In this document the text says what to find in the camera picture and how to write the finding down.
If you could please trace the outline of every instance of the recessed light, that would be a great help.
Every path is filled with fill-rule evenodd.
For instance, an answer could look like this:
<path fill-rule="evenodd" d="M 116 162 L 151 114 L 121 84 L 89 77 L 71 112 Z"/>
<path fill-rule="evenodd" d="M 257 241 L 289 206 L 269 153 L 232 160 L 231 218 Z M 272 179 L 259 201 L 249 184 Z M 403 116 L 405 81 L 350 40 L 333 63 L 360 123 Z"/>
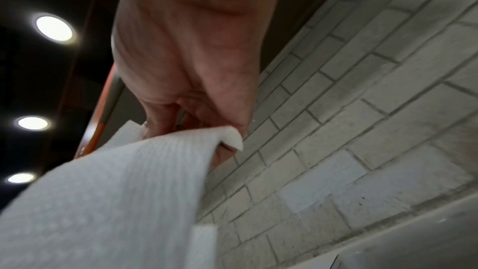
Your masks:
<path fill-rule="evenodd" d="M 22 172 L 9 176 L 6 181 L 12 184 L 25 184 L 33 181 L 36 176 L 30 172 Z"/>
<path fill-rule="evenodd" d="M 66 42 L 73 37 L 73 30 L 71 27 L 60 18 L 54 16 L 42 16 L 35 21 L 38 30 L 47 38 Z"/>
<path fill-rule="evenodd" d="M 41 117 L 23 117 L 16 122 L 18 126 L 30 131 L 41 131 L 50 126 L 50 123 Z"/>

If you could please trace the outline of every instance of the dark ceiling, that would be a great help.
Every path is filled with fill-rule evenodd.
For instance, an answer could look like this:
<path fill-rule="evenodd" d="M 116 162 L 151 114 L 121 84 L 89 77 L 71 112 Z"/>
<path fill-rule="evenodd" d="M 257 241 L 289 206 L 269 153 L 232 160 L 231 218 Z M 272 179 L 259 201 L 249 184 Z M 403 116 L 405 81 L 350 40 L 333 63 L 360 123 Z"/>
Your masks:
<path fill-rule="evenodd" d="M 8 176 L 45 173 L 70 161 L 110 71 L 110 33 L 118 0 L 0 0 L 0 209 L 26 185 Z M 70 45 L 33 27 L 40 13 L 68 21 L 79 35 Z M 52 127 L 30 132 L 15 119 L 38 115 Z"/>

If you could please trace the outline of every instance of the hand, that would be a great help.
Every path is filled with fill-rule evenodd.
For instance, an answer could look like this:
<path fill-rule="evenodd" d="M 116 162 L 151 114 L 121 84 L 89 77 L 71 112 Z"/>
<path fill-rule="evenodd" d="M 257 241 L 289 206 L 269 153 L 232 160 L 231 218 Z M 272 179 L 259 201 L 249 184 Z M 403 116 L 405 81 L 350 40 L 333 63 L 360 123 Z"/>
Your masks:
<path fill-rule="evenodd" d="M 120 0 L 113 54 L 144 106 L 146 137 L 231 125 L 244 136 L 259 74 L 260 46 L 275 0 Z M 213 165 L 235 154 L 225 146 Z"/>

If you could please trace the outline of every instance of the wall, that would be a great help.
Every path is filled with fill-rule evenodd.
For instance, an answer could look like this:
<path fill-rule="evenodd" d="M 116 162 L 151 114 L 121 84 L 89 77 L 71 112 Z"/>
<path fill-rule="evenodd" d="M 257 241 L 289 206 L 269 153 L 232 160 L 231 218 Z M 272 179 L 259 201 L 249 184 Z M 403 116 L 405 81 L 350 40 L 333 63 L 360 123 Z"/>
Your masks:
<path fill-rule="evenodd" d="M 324 3 L 206 180 L 218 268 L 287 268 L 475 192 L 477 1 Z"/>

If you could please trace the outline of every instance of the textured paper towel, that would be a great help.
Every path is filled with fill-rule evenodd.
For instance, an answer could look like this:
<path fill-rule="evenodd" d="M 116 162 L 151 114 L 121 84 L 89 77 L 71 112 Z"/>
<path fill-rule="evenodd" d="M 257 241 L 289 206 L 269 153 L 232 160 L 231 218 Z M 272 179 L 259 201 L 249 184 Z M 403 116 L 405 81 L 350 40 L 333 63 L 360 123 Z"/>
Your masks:
<path fill-rule="evenodd" d="M 0 268 L 184 268 L 213 153 L 221 141 L 242 149 L 242 140 L 222 127 L 131 142 L 142 131 L 127 123 L 5 209 Z"/>

